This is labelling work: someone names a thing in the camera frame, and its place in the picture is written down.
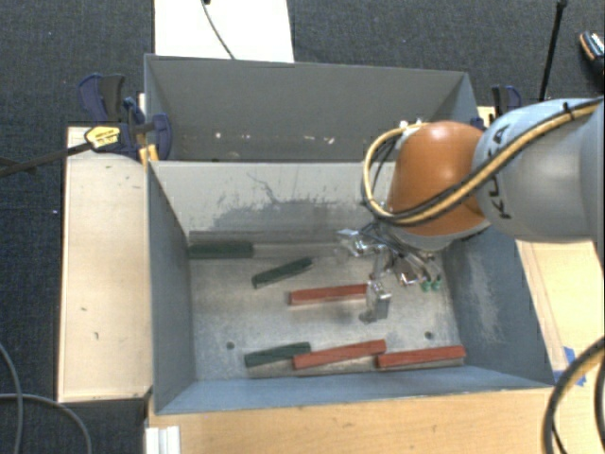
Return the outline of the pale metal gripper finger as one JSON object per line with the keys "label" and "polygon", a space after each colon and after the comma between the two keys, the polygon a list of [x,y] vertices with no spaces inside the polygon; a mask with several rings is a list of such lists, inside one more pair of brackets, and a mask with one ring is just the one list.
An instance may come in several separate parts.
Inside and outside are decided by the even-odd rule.
{"label": "pale metal gripper finger", "polygon": [[336,232],[339,245],[353,257],[367,257],[377,253],[375,242],[358,230],[341,229]]}
{"label": "pale metal gripper finger", "polygon": [[366,309],[359,314],[363,324],[376,323],[389,316],[392,294],[379,281],[370,281],[366,288]]}

